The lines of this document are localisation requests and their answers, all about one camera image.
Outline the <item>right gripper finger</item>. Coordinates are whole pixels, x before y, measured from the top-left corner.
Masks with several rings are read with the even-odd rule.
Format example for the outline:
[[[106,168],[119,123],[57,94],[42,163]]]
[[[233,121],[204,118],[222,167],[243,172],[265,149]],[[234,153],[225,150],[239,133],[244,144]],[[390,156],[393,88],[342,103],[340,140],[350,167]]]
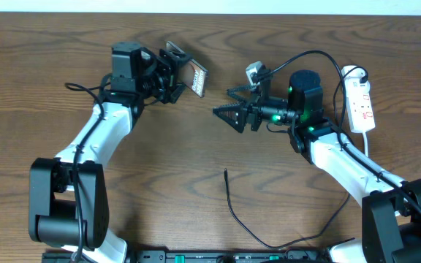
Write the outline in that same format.
[[[239,133],[245,129],[248,112],[243,102],[214,107],[213,114]]]
[[[249,98],[239,95],[239,93],[242,93],[244,91],[250,92]],[[250,85],[250,84],[240,85],[234,88],[227,89],[227,95],[240,103],[256,104],[260,98],[260,89],[258,85]]]

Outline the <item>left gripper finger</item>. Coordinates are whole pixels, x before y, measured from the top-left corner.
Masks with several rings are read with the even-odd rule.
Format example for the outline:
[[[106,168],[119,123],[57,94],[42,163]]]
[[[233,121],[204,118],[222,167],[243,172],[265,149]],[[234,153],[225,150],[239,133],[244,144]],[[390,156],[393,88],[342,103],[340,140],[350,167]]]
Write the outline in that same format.
[[[191,55],[184,52],[175,52],[161,49],[159,56],[165,61],[166,65],[170,67],[172,73],[178,73],[191,60]]]
[[[170,94],[169,103],[175,104],[185,90],[185,85],[177,85],[175,90]]]

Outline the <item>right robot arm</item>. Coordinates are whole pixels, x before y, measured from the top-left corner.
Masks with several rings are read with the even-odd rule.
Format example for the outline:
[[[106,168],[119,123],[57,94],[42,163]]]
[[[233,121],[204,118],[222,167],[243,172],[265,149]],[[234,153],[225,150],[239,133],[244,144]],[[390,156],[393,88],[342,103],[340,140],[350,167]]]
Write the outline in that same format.
[[[228,90],[234,104],[213,114],[237,132],[267,121],[287,127],[296,153],[331,175],[360,205],[362,237],[328,248],[333,262],[421,262],[421,180],[407,181],[382,169],[324,117],[316,72],[289,79],[287,99],[270,97],[269,80]]]

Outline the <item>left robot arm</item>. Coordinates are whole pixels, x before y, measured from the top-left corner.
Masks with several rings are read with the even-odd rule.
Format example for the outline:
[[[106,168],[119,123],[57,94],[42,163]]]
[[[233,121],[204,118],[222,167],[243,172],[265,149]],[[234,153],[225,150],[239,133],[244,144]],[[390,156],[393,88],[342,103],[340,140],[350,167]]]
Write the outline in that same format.
[[[154,54],[138,42],[117,42],[112,70],[97,87],[66,83],[93,97],[91,117],[73,141],[29,170],[29,237],[70,253],[71,262],[126,262],[128,243],[109,228],[104,169],[152,98],[176,103],[178,80],[192,56],[168,46]]]

